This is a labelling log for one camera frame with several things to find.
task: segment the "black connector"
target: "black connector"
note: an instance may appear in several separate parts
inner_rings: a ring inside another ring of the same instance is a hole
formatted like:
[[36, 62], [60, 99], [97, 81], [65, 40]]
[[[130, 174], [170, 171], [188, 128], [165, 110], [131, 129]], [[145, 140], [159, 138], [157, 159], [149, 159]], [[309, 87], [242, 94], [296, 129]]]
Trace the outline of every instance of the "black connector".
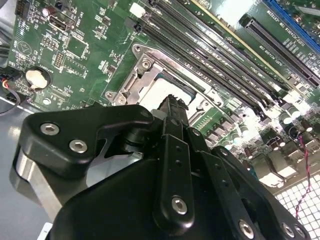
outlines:
[[15, 8], [15, 15], [26, 20], [28, 18], [30, 2], [28, 0], [18, 0]]
[[283, 62], [291, 72], [295, 73], [314, 88], [320, 86], [320, 78], [283, 46], [281, 42], [276, 40], [272, 34], [253, 17], [245, 15], [240, 20], [240, 23], [255, 39], [268, 49], [268, 51]]

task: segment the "black plastic part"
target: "black plastic part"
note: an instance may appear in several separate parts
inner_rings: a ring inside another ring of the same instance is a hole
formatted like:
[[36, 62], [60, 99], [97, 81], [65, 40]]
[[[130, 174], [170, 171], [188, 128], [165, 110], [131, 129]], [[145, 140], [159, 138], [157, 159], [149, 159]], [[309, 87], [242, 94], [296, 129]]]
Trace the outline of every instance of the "black plastic part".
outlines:
[[[35, 113], [22, 126], [19, 144], [30, 159], [50, 168], [64, 178], [80, 178], [96, 157], [97, 141], [112, 140], [133, 126], [147, 128], [154, 118], [139, 105], [92, 107], [87, 109]], [[53, 123], [57, 135], [45, 135], [40, 126]], [[72, 140], [82, 140], [87, 151], [76, 153], [69, 148]]]

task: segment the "wire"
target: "wire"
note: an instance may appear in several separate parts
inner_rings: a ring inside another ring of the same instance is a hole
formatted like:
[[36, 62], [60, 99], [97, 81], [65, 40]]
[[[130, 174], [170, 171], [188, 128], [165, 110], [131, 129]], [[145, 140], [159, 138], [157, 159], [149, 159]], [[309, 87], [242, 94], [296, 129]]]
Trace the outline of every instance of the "wire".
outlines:
[[307, 181], [308, 181], [308, 187], [306, 188], [305, 194], [302, 195], [301, 199], [299, 200], [298, 204], [295, 207], [295, 218], [296, 219], [298, 219], [298, 217], [299, 217], [300, 204], [302, 203], [304, 198], [307, 196], [307, 194], [310, 193], [310, 191], [311, 191], [310, 164], [309, 164], [308, 150], [307, 150], [307, 147], [304, 145], [304, 142], [302, 140], [302, 136], [301, 135], [298, 137], [298, 139], [299, 139], [301, 147], [304, 150], [305, 170], [306, 170], [306, 177], [307, 177]]
[[3, 79], [2, 80], [2, 86], [3, 88], [7, 89], [16, 99], [15, 101], [15, 104], [13, 105], [13, 107], [9, 108], [8, 110], [5, 110], [3, 112], [0, 112], [0, 117], [4, 116], [4, 115], [7, 115], [9, 113], [11, 113], [13, 110], [15, 110], [16, 107], [18, 107], [18, 105], [21, 103], [21, 99], [18, 95], [18, 93], [12, 89], [9, 88], [9, 85], [8, 85], [8, 80], [6, 79]]

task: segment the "robotic arm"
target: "robotic arm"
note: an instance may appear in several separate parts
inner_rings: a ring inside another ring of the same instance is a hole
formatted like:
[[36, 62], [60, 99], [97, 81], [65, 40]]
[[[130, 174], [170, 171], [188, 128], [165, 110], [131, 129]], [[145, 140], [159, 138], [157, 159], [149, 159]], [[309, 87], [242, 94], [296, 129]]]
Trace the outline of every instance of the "robotic arm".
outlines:
[[[124, 105], [27, 117], [10, 180], [52, 219], [47, 239], [310, 239], [228, 150], [208, 149], [186, 108], [170, 95], [152, 114]], [[106, 160], [141, 160], [88, 187], [101, 140]]]

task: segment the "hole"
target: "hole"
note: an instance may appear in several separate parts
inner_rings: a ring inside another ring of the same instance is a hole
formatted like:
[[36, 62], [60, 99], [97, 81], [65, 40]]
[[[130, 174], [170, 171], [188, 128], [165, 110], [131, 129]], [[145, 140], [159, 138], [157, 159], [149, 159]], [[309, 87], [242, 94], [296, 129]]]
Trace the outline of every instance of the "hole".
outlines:
[[222, 180], [222, 183], [226, 186], [229, 187], [229, 183], [226, 180]]
[[178, 202], [176, 201], [175, 204], [178, 207], [178, 209], [180, 209], [180, 210], [184, 207], [180, 201], [178, 201]]
[[182, 162], [180, 160], [175, 160], [175, 164], [177, 164], [178, 167], [182, 167]]
[[74, 146], [75, 146], [77, 149], [82, 149], [82, 148], [83, 148], [82, 143], [79, 143], [79, 142], [77, 142], [76, 144], [74, 144]]
[[55, 128], [54, 128], [53, 126], [46, 126], [46, 127], [45, 127], [45, 130], [46, 130], [47, 132], [54, 132], [54, 131], [55, 131]]

